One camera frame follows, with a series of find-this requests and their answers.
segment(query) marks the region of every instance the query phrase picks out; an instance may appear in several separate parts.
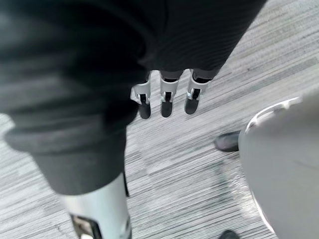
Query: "robotic hand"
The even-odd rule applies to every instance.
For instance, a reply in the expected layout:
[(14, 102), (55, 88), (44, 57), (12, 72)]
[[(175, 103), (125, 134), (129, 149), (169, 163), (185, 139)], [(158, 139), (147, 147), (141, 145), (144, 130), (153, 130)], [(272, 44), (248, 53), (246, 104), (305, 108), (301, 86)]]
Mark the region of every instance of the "robotic hand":
[(194, 69), (193, 114), (265, 2), (0, 1), (0, 113), (14, 122), (5, 139), (32, 155), (79, 238), (132, 237), (126, 126), (139, 109), (151, 114), (149, 72), (161, 71), (168, 117), (180, 75)]

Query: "floor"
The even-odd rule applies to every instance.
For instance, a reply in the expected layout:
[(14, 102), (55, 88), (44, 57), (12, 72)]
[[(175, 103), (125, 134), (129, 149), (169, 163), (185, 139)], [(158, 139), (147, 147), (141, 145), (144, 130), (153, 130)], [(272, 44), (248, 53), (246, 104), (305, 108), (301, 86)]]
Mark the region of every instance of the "floor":
[[(199, 110), (183, 105), (184, 72), (174, 113), (160, 116), (159, 74), (152, 74), (152, 117), (128, 130), (126, 171), (134, 239), (274, 239), (262, 223), (238, 153), (213, 140), (259, 110), (319, 87), (319, 1), (270, 0), (209, 86)], [(0, 116), (0, 135), (11, 127)], [(0, 238), (75, 239), (68, 215), (28, 155), (0, 141)]]

